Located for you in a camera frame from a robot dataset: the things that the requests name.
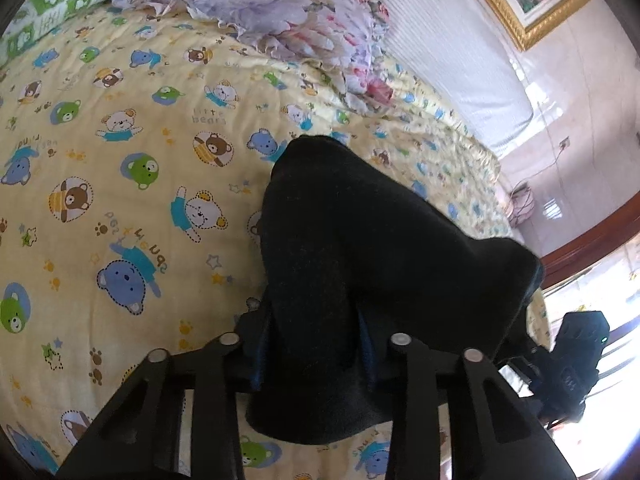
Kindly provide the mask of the black pants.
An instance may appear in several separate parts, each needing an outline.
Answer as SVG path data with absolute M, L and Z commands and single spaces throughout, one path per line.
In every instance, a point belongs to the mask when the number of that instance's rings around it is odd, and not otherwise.
M 390 420 L 390 336 L 494 356 L 544 278 L 516 240 L 466 235 L 328 136 L 301 136 L 274 165 L 260 252 L 265 325 L 246 418 L 304 445 Z

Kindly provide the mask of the yellow bear print quilt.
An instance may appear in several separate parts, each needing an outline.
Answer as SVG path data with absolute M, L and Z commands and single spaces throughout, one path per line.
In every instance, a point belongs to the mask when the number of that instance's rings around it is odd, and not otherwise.
M 499 165 L 392 58 L 381 114 L 325 74 L 186 14 L 98 6 L 1 74 L 3 478 L 58 471 L 154 348 L 254 309 L 262 194 L 296 136 L 330 136 L 477 238 L 507 236 Z

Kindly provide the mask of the brown wooden door frame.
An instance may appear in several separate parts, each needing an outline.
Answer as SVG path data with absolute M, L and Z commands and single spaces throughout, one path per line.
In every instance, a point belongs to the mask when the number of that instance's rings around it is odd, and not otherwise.
M 547 289 L 582 272 L 614 252 L 639 233 L 640 193 L 634 194 L 620 208 L 554 252 L 541 258 Z

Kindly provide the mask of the white striped headboard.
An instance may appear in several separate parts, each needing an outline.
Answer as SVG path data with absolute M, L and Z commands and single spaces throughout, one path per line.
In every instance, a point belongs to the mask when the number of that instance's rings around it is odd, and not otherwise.
M 509 55 L 474 0 L 382 0 L 385 45 L 434 84 L 480 142 L 498 152 L 520 136 L 534 111 Z

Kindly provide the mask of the floral ruffled pillow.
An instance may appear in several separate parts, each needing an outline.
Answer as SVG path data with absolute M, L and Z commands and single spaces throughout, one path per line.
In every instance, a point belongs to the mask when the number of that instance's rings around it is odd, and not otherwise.
M 388 11 L 381 0 L 112 0 L 122 10 L 154 15 L 184 11 L 234 32 L 246 46 L 281 62 L 324 73 L 352 110 L 390 105 L 384 77 Z

